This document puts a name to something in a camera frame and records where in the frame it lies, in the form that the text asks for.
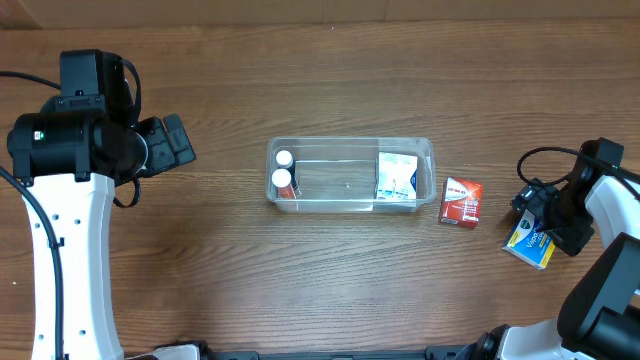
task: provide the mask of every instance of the transparent container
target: transparent container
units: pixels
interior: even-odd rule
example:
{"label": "transparent container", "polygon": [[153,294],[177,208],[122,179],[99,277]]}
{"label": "transparent container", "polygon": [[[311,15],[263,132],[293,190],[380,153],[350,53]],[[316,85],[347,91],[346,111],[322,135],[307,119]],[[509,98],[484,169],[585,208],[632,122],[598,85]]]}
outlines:
{"label": "transparent container", "polygon": [[[281,150],[296,160],[296,199],[281,198],[271,182]],[[417,156],[415,200],[376,199],[380,152]],[[435,199],[435,182],[433,146],[425,138],[276,137],[267,149],[267,198],[283,211],[413,212]]]}

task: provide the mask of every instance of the red box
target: red box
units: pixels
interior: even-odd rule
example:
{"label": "red box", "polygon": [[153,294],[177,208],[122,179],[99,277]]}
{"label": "red box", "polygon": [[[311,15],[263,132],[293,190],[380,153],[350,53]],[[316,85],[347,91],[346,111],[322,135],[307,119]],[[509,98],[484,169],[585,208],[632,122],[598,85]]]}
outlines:
{"label": "red box", "polygon": [[480,218],[482,184],[449,177],[444,181],[440,222],[474,228]]}

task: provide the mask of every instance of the blue box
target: blue box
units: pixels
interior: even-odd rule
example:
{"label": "blue box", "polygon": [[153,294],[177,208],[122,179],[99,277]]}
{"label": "blue box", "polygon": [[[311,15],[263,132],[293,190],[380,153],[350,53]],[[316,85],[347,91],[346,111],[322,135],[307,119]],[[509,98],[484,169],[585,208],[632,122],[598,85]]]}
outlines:
{"label": "blue box", "polygon": [[525,210],[502,249],[538,270],[546,268],[556,246],[544,231],[536,231],[540,227],[540,221],[529,210]]}

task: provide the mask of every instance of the black cable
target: black cable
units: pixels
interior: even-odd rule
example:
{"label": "black cable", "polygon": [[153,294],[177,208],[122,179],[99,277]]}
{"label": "black cable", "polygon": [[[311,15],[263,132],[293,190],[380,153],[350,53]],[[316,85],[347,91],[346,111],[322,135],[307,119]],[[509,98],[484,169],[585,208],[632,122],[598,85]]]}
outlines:
{"label": "black cable", "polygon": [[138,180],[137,177],[134,177],[132,179],[133,181],[133,185],[135,186],[135,192],[133,194],[133,199],[131,200],[131,202],[129,203],[129,205],[124,205],[122,202],[120,202],[120,200],[118,200],[117,197],[113,198],[113,203],[119,207],[119,208],[129,208],[129,207],[134,207],[138,204],[138,202],[140,201],[140,195],[142,193],[142,189],[140,189],[140,180]]}
{"label": "black cable", "polygon": [[129,113],[129,127],[134,127],[138,123],[138,118],[140,117],[140,111],[142,110],[142,90],[140,89],[140,76],[138,76],[138,72],[133,64],[127,60],[120,60],[122,65],[124,65],[131,74],[133,74],[133,78],[136,81],[136,102],[133,104],[133,110]]}
{"label": "black cable", "polygon": [[520,158],[520,160],[518,160],[518,165],[516,166],[516,171],[518,172],[518,176],[520,177],[520,179],[522,179],[522,181],[524,181],[526,184],[531,185],[531,186],[540,186],[540,187],[544,187],[544,186],[552,186],[552,185],[556,185],[558,183],[561,183],[565,180],[567,180],[569,178],[569,176],[571,175],[571,173],[561,177],[558,180],[555,181],[551,181],[551,182],[546,182],[546,183],[536,183],[533,182],[529,179],[527,179],[523,174],[522,174],[522,163],[531,155],[533,154],[537,154],[539,152],[543,152],[543,151],[557,151],[557,152],[563,152],[563,153],[567,153],[567,154],[571,154],[571,155],[575,155],[577,157],[579,157],[580,159],[584,160],[585,162],[589,163],[589,165],[594,166],[600,170],[602,170],[605,174],[607,175],[611,175],[613,176],[616,180],[618,180],[618,182],[620,184],[622,184],[622,186],[624,186],[627,190],[629,190],[629,192],[636,198],[636,200],[640,201],[640,194],[638,194],[638,192],[633,188],[633,186],[631,186],[631,184],[629,184],[624,177],[620,174],[620,172],[613,166],[603,163],[601,161],[598,161],[590,156],[587,156],[579,151],[575,151],[575,150],[571,150],[571,149],[567,149],[567,148],[562,148],[562,147],[555,147],[555,146],[545,146],[545,147],[539,147],[537,149],[533,149],[531,151],[527,151],[524,155],[522,155],[522,157]]}
{"label": "black cable", "polygon": [[31,80],[40,84],[51,86],[54,89],[58,89],[58,90],[61,89],[60,85],[54,83],[53,81],[49,81],[49,80],[46,80],[37,76],[25,74],[25,73],[19,73],[15,71],[0,71],[0,76],[16,77],[16,78],[25,79],[25,80]]}
{"label": "black cable", "polygon": [[63,351],[63,339],[62,339],[62,318],[64,316],[64,293],[62,289],[62,263],[60,261],[60,251],[58,249],[58,240],[56,234],[53,231],[53,226],[44,212],[42,206],[35,196],[27,190],[16,178],[14,178],[7,170],[0,166],[0,176],[2,176],[11,186],[22,194],[22,196],[29,202],[33,210],[38,214],[44,231],[47,234],[49,240],[49,248],[51,248],[51,257],[53,258],[53,277],[56,288],[56,320],[55,320],[55,360],[64,359]]}

